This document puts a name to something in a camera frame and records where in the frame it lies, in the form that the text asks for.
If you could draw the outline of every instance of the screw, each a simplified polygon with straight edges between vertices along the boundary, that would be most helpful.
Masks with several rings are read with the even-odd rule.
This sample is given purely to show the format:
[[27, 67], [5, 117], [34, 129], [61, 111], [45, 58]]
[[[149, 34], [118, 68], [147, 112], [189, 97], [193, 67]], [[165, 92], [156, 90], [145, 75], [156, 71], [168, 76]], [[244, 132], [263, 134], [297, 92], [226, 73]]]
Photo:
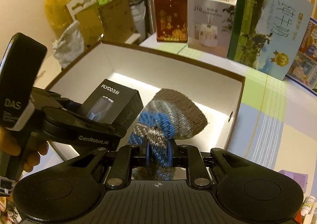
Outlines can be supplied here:
[[194, 183], [197, 186], [203, 187], [209, 185], [210, 181], [207, 178], [196, 178]]
[[110, 178], [108, 181], [107, 181], [107, 183], [110, 185], [110, 186], [112, 186], [112, 187], [116, 187], [116, 186], [119, 186], [119, 185], [121, 185], [122, 184], [122, 179], [120, 179], [120, 178]]

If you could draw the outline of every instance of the finger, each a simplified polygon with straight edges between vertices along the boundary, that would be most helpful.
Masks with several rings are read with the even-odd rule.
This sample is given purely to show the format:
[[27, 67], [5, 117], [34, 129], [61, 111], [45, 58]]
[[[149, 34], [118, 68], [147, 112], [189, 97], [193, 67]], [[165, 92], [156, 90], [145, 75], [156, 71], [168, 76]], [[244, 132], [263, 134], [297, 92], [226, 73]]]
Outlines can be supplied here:
[[13, 200], [12, 200], [12, 193], [10, 194], [9, 197], [7, 197], [7, 199], [8, 199], [10, 202], [13, 202]]
[[16, 139], [12, 137], [9, 130], [2, 126], [0, 126], [0, 150], [14, 156], [19, 155], [21, 152]]
[[31, 172], [31, 171], [33, 170], [33, 167], [31, 167], [31, 166], [28, 164], [28, 162], [25, 162], [25, 163], [23, 164], [23, 169], [24, 169], [24, 171], [26, 171], [26, 172]]
[[31, 152], [27, 157], [29, 166], [34, 167], [40, 164], [40, 154], [38, 152]]
[[48, 142], [45, 141], [45, 143], [40, 143], [37, 147], [37, 151], [41, 154], [41, 155], [47, 155], [47, 152], [49, 150], [49, 144]]

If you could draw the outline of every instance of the white box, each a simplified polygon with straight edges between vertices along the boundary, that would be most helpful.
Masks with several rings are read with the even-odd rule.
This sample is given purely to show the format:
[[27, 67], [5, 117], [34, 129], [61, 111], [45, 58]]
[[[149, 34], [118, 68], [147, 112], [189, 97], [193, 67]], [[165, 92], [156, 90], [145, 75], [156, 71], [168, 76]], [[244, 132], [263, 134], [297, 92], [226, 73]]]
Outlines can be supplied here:
[[[176, 143], [191, 144], [204, 152], [213, 147], [227, 148], [245, 77], [180, 55], [134, 45], [101, 43], [72, 62], [47, 89], [83, 103], [105, 78], [137, 89], [144, 105], [161, 88], [185, 94], [205, 114], [208, 125], [193, 138]], [[127, 143], [135, 123], [119, 147]]]
[[188, 0], [188, 47], [227, 57], [237, 0]]

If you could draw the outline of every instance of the plastic bag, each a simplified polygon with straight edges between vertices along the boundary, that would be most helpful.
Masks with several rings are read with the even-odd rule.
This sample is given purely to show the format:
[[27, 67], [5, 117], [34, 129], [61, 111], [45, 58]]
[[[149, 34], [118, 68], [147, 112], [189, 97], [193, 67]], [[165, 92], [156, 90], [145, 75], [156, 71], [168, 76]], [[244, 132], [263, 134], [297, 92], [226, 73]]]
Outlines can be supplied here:
[[66, 4], [71, 0], [46, 0], [44, 4], [46, 18], [50, 26], [62, 33], [72, 22]]
[[53, 45], [55, 50], [53, 56], [62, 68], [66, 68], [86, 49], [79, 25], [77, 20], [74, 21]]

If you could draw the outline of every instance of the striped sock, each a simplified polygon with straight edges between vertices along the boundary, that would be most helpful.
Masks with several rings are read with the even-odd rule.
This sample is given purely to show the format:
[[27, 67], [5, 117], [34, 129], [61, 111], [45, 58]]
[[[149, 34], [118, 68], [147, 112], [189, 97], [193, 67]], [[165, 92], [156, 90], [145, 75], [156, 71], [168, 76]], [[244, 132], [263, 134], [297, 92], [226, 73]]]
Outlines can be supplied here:
[[128, 143], [150, 142], [150, 165], [133, 170], [141, 180], [170, 180], [175, 173], [168, 167], [167, 141], [189, 139], [207, 125], [205, 115], [185, 95], [171, 89], [161, 89], [142, 110]]

